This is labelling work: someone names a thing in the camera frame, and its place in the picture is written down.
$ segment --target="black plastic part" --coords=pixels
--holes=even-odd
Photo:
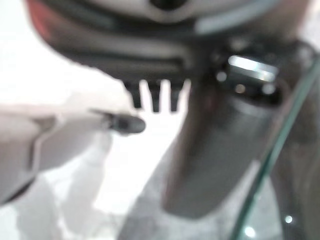
[[[113,116],[110,128],[121,134],[139,134],[146,129],[146,123],[137,116],[117,114]]]
[[[165,10],[172,11],[183,6],[187,0],[150,0],[155,7]]]
[[[158,80],[156,82],[148,82],[148,86],[150,89],[151,97],[152,97],[152,107],[155,113],[160,111],[160,88],[161,82]]]
[[[171,82],[171,111],[176,112],[178,107],[179,93],[184,86],[184,82]]]
[[[137,84],[130,84],[124,83],[125,88],[130,92],[133,100],[133,105],[136,109],[141,108],[141,97],[140,97],[140,89],[139,83]]]

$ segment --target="white surface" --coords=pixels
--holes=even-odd
[[[33,30],[21,0],[0,1],[0,46],[1,104],[134,111],[120,81],[73,63],[49,48]],[[180,114],[169,114],[169,83],[161,87],[163,114],[154,115],[147,85],[141,85],[146,111],[139,114],[147,121],[143,134],[114,135],[107,159],[105,147],[97,142],[83,156],[42,174],[27,195],[2,207],[0,239],[86,239],[96,233],[101,222],[125,215],[184,115],[185,105],[180,106],[184,107]],[[110,226],[111,232],[104,229],[103,235],[113,239],[117,227]]]

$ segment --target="glass panel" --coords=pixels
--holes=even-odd
[[[320,58],[292,95],[231,240],[320,239]]]

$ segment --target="light spot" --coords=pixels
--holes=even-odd
[[[246,91],[246,87],[242,84],[238,84],[235,86],[234,90],[237,94],[243,94]]]
[[[276,87],[273,84],[265,84],[262,87],[262,92],[266,95],[271,95],[276,91]]]
[[[227,74],[224,71],[220,71],[216,74],[216,79],[218,82],[222,83],[227,80]]]
[[[244,233],[245,235],[247,235],[249,238],[253,239],[256,237],[256,231],[250,227],[250,226],[247,226],[245,229],[244,229]]]
[[[292,218],[292,216],[285,216],[285,218],[284,218],[284,220],[285,220],[285,222],[287,223],[287,224],[290,224],[290,223],[292,223],[292,221],[293,221],[293,218]]]

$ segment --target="plastic teeth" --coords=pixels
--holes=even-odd
[[[142,98],[142,95],[146,94],[146,89],[151,95],[152,111],[154,113],[159,113],[161,111],[162,103],[169,102],[168,108],[171,112],[178,111],[178,102],[180,99],[180,93],[184,86],[188,89],[190,87],[189,81],[184,80],[157,80],[157,81],[145,81],[140,82],[125,82],[125,88],[130,92],[132,96],[133,105],[136,109],[141,109],[143,105],[148,105],[145,101],[148,99]]]

